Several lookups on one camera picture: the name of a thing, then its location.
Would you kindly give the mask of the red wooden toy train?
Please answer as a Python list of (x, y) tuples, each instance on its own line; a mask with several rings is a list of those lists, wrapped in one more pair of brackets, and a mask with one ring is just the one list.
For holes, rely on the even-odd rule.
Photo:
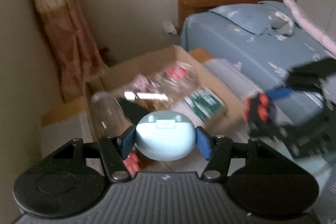
[(140, 171), (139, 158), (135, 150), (132, 150), (131, 153), (123, 160), (123, 164), (126, 166), (128, 172), (132, 177)]

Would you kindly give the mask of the tall clear plastic jar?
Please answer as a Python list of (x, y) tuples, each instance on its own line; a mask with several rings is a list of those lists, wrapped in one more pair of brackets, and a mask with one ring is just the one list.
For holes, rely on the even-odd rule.
[(91, 120), (97, 139), (118, 137), (129, 127), (116, 98), (108, 92), (97, 92), (91, 97)]

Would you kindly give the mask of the white green medical container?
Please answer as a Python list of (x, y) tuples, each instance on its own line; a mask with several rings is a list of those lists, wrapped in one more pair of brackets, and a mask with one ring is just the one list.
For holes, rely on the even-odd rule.
[(183, 103), (202, 122), (207, 123), (226, 112), (226, 104), (208, 88), (197, 88)]

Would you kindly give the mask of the light blue earbud case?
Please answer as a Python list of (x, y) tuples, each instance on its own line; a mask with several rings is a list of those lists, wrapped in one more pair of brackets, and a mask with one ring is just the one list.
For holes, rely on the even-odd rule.
[(135, 128), (135, 145), (149, 159), (176, 161), (196, 145), (193, 122), (184, 114), (165, 110), (144, 116)]

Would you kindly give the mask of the capsule bottle with silver cap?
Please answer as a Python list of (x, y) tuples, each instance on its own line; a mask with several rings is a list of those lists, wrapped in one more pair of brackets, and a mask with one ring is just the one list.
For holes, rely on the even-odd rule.
[(124, 97), (127, 101), (133, 102), (149, 112), (166, 110), (171, 108), (172, 102), (164, 93), (143, 93), (124, 91)]

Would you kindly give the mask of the pink pig keychain toy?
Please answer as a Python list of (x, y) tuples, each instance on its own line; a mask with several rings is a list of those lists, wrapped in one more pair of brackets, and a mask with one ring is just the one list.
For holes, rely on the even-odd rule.
[(137, 75), (132, 80), (131, 87), (140, 92), (152, 92), (157, 88), (157, 84), (144, 75)]

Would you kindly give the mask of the clear jar with red label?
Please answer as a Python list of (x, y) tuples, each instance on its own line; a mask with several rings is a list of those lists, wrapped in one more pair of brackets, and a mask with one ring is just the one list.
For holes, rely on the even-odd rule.
[(170, 63), (154, 79), (172, 100), (187, 96), (198, 87), (198, 75), (194, 67), (180, 61)]

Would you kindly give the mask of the grey shark figurine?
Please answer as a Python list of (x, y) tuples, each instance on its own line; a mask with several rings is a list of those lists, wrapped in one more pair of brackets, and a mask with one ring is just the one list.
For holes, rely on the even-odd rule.
[(134, 102), (130, 102), (124, 98), (117, 99), (124, 116), (130, 120), (133, 125), (137, 125), (140, 120), (147, 116), (149, 112)]

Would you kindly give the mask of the blue floral bed sheet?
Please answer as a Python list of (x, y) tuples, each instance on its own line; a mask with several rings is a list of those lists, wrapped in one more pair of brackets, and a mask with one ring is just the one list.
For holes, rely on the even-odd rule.
[[(264, 92), (281, 86), (292, 67), (328, 57), (335, 59), (296, 22), (292, 36), (279, 35), (275, 30), (255, 35), (210, 10), (186, 18), (181, 45), (185, 50), (202, 48), (217, 59), (228, 61)], [(325, 96), (335, 102), (335, 75), (327, 79)], [(319, 95), (313, 93), (293, 92), (274, 102), (290, 119), (290, 125), (295, 126), (322, 109)], [(312, 157), (316, 156), (323, 157), (331, 167), (331, 175), (317, 203), (317, 213), (323, 223), (335, 223), (335, 151)]]

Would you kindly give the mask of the grey plush toy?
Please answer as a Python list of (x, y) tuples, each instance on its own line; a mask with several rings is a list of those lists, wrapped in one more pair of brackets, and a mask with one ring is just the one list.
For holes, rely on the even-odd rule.
[(294, 29), (294, 21), (280, 11), (272, 11), (268, 15), (268, 21), (279, 35), (292, 36)]

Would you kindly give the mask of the pink folded cloth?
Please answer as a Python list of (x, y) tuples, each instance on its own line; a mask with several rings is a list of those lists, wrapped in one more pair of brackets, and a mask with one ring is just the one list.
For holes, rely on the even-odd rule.
[(292, 13), (295, 22), (314, 40), (319, 42), (327, 51), (335, 56), (335, 39), (331, 38), (326, 31), (319, 28), (303, 11), (294, 0), (283, 0), (284, 6)]

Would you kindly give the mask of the open cardboard box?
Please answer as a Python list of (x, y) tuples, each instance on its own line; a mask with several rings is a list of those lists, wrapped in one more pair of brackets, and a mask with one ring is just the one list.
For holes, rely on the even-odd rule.
[[(167, 70), (177, 62), (190, 66), (191, 76), (169, 80)], [(205, 131), (209, 134), (228, 135), (229, 131), (242, 121), (244, 105), (239, 98), (182, 47), (171, 46), (137, 56), (85, 81), (85, 103), (94, 141), (98, 141), (104, 133), (93, 118), (91, 97), (97, 92), (108, 92), (112, 97), (119, 98), (139, 75), (159, 84), (162, 91), (169, 97), (170, 106), (183, 97), (189, 96), (197, 88), (207, 88), (212, 91), (224, 102), (225, 110), (205, 123)]]

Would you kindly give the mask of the blue floral pillow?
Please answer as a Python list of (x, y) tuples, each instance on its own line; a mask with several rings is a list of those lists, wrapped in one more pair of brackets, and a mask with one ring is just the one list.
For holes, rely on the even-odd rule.
[(290, 10), (283, 3), (276, 1), (224, 5), (210, 9), (210, 11), (255, 35), (262, 35), (268, 30), (275, 30), (270, 26), (268, 21), (268, 15), (272, 11), (284, 13), (294, 21), (295, 25), (295, 20)]

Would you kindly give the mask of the pink patterned curtain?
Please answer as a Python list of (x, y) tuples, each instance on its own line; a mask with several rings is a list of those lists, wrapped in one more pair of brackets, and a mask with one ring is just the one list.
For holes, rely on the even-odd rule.
[(34, 0), (60, 70), (68, 102), (83, 94), (84, 81), (107, 68), (84, 18), (79, 0)]

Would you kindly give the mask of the white wall charger plug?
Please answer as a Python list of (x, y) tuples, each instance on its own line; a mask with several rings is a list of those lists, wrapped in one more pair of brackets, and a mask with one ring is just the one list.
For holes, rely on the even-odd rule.
[(165, 33), (178, 36), (178, 30), (172, 21), (165, 21), (163, 22), (162, 26)]

